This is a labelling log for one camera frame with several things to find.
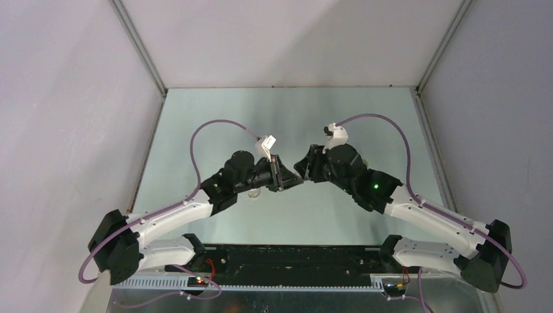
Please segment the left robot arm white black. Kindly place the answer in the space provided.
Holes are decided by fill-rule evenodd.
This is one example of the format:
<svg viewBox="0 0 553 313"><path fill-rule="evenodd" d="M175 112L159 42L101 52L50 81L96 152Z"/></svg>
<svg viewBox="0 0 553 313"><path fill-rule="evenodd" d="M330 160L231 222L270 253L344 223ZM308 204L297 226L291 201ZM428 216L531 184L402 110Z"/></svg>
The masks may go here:
<svg viewBox="0 0 553 313"><path fill-rule="evenodd" d="M156 213L134 217L110 211L98 225L88 244L101 272L110 272L116 285L136 272L165 265L184 265L199 271L206 263L202 243L195 235L169 240L161 236L195 220L208 218L237 203L238 195L265 187L282 192L303 183L277 155L254 160L248 151L237 151L224 166L204 180L193 196Z"/></svg>

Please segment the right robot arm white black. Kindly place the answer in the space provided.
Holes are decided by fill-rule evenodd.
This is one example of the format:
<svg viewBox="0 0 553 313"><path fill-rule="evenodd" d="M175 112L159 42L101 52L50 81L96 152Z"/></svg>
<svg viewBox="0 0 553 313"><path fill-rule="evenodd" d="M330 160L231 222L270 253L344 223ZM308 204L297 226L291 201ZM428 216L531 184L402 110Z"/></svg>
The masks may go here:
<svg viewBox="0 0 553 313"><path fill-rule="evenodd" d="M416 199L399 179L368 168L349 144L324 151L311 145L294 166L306 181L329 182L350 195L367 211L409 222L441 241L425 242L389 235L380 248L383 270L395 273L402 267L426 267L460 276L469 285L496 293L512 251L507 224L486 224Z"/></svg>

